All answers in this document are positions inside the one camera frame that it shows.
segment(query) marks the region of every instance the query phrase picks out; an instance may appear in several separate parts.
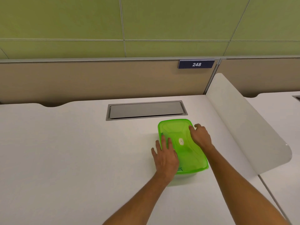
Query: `green lid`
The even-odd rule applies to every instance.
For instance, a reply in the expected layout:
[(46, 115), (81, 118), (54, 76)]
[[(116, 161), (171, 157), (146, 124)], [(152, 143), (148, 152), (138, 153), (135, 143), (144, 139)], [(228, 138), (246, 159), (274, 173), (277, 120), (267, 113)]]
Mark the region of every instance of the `green lid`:
[(164, 135), (171, 138), (173, 148), (177, 152), (179, 168), (177, 174), (190, 174), (208, 168), (208, 162), (201, 148), (195, 144), (190, 136), (188, 119), (171, 119), (158, 124), (159, 140)]

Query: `brown fabric panel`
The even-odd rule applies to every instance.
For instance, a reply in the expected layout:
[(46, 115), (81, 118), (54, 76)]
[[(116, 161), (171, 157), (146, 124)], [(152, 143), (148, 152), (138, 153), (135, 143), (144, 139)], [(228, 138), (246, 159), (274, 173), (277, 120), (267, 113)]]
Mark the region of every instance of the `brown fabric panel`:
[(300, 59), (227, 59), (217, 69), (246, 97), (300, 90)]
[(0, 64), (0, 102), (203, 94), (216, 62), (211, 69), (178, 69), (179, 61)]

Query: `green wall panel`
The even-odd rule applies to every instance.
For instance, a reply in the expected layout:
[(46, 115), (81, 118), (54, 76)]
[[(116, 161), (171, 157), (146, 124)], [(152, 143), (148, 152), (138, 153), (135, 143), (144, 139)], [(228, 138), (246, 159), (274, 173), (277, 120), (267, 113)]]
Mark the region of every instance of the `green wall panel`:
[(126, 41), (127, 57), (220, 56), (228, 42)]
[(250, 0), (233, 40), (300, 40), (300, 0)]
[(123, 41), (0, 41), (10, 59), (125, 57)]
[(248, 0), (121, 0), (125, 39), (229, 40)]
[(300, 55), (299, 42), (231, 41), (226, 56), (236, 55)]
[(0, 49), (0, 59), (7, 59), (7, 56), (1, 49)]
[(1, 0), (0, 38), (123, 39), (119, 0)]

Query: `white divider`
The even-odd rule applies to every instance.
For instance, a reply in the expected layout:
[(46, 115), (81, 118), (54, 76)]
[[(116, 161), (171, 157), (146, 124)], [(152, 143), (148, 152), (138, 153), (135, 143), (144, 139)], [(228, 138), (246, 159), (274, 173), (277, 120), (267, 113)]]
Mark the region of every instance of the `white divider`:
[(291, 160), (290, 147), (223, 74), (214, 76), (206, 96), (257, 174)]

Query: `white tabletop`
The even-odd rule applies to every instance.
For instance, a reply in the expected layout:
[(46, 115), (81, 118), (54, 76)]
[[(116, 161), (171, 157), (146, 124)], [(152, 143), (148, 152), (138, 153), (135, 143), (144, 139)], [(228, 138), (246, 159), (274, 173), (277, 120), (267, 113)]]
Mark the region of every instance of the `white tabletop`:
[(261, 174), (279, 206), (294, 225), (300, 224), (300, 102), (298, 92), (263, 93), (246, 98), (292, 150), (292, 160)]
[[(187, 116), (106, 121), (108, 104), (182, 100)], [(160, 121), (206, 126), (220, 153), (273, 204), (205, 95), (0, 105), (1, 224), (101, 224), (154, 174)], [(176, 177), (148, 224), (234, 224), (212, 170)]]

